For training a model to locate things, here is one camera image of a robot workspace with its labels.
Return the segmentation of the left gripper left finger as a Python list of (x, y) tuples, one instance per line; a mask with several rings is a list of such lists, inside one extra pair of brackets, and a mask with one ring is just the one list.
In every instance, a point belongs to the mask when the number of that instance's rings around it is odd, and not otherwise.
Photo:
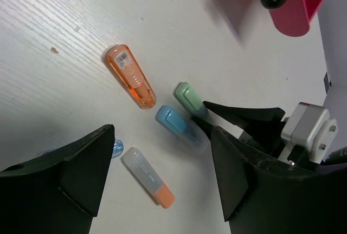
[(1, 171), (1, 233), (89, 233), (98, 215), (114, 126)]

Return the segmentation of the blue highlighter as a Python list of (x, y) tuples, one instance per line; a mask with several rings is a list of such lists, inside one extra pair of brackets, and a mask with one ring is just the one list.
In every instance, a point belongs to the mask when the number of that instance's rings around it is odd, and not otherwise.
[(193, 121), (185, 120), (175, 109), (163, 105), (156, 114), (156, 120), (181, 139), (192, 152), (204, 153), (210, 147), (210, 140)]

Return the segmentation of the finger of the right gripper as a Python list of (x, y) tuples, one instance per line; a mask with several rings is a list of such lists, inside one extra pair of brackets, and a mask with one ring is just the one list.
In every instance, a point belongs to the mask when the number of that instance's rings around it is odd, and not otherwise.
[(262, 150), (282, 150), (285, 146), (281, 131), (285, 111), (276, 108), (227, 107), (204, 101), (207, 109), (244, 130)]

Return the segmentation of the orange white highlighter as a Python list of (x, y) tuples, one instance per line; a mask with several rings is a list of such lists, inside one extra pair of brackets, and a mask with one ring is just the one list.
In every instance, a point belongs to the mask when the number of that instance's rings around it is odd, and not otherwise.
[(139, 149), (130, 148), (121, 159), (161, 207), (168, 209), (174, 203), (175, 196)]

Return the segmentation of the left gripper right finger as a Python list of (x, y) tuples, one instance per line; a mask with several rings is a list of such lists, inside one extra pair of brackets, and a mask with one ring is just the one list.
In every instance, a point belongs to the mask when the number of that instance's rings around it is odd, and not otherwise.
[(211, 151), (231, 233), (346, 233), (346, 165), (291, 166), (219, 126)]

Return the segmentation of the green highlighter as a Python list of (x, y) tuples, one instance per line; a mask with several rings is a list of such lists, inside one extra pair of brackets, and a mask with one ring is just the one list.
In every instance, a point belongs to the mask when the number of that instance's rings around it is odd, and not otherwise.
[(180, 82), (173, 95), (191, 115), (203, 120), (208, 118), (206, 106), (188, 82)]

